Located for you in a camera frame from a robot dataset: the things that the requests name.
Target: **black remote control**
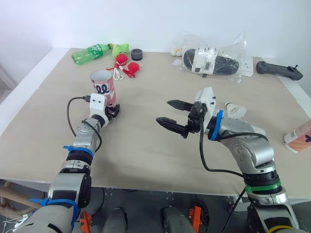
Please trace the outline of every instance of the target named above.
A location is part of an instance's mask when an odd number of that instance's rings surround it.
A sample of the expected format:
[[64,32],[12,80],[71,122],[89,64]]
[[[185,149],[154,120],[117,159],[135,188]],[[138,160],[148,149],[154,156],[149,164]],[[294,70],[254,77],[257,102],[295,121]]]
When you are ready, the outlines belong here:
[[291,78],[294,81],[300,80],[302,74],[295,67],[282,67],[266,63],[264,61],[258,62],[256,65],[257,73],[259,74],[279,74],[284,77]]

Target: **blue ring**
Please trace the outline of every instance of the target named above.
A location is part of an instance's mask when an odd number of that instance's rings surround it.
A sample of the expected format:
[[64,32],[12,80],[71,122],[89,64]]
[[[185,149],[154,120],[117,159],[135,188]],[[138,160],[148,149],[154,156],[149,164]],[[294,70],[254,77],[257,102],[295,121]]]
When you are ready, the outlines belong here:
[[41,204],[41,206],[47,206],[50,204],[57,204],[57,203],[65,203],[65,204],[70,204],[73,206],[73,216],[72,216],[72,220],[71,220],[71,227],[73,229],[74,227],[74,221],[77,219],[78,217],[78,205],[77,203],[75,203],[72,200],[69,199],[55,199],[55,200],[50,200],[49,198],[44,198],[44,199],[36,199],[36,198],[31,198],[29,199],[30,202],[35,202],[35,203],[39,203]]
[[212,137],[210,137],[210,140],[211,141],[215,141],[216,137],[217,137],[217,134],[219,132],[219,129],[220,129],[220,124],[222,122],[222,119],[224,117],[224,111],[223,110],[220,110],[218,113],[217,113],[217,119],[216,119],[216,125],[215,125],[215,128],[214,128],[214,132],[212,134]]
[[89,153],[92,158],[94,157],[94,154],[91,150],[87,149],[87,148],[84,148],[84,147],[73,147],[73,146],[63,146],[63,148],[69,150],[69,151],[72,151],[72,150],[82,150],[82,151],[85,151],[87,153]]

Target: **pink cup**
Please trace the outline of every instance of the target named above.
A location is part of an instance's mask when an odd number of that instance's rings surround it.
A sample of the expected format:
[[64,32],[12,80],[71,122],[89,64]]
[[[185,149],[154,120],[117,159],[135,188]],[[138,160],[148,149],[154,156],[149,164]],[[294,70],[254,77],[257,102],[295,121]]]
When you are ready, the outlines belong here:
[[107,97],[107,105],[114,106],[116,92],[110,71],[96,70],[91,73],[90,77],[95,88],[95,93],[105,95]]

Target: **paper cup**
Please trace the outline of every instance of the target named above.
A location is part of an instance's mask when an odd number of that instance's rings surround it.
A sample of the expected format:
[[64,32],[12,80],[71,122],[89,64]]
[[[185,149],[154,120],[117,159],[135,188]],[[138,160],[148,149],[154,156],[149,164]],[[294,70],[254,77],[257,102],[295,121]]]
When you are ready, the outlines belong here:
[[108,70],[96,70],[91,73],[91,80],[95,93],[107,97],[107,105],[114,106],[116,102],[116,92],[112,74]]
[[285,135],[284,144],[287,149],[294,153],[311,148],[311,119]]

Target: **yellow ring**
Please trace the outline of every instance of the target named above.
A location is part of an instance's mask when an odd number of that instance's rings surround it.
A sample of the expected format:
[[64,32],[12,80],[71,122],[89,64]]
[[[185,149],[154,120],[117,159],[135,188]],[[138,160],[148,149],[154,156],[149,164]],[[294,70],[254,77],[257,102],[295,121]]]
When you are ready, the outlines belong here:
[[291,229],[291,228],[292,228],[292,227],[290,227],[290,226],[285,226],[285,225],[275,226],[275,227],[273,227],[273,228],[270,228],[270,229],[268,230],[268,233],[274,233],[274,232],[276,232],[276,230]]

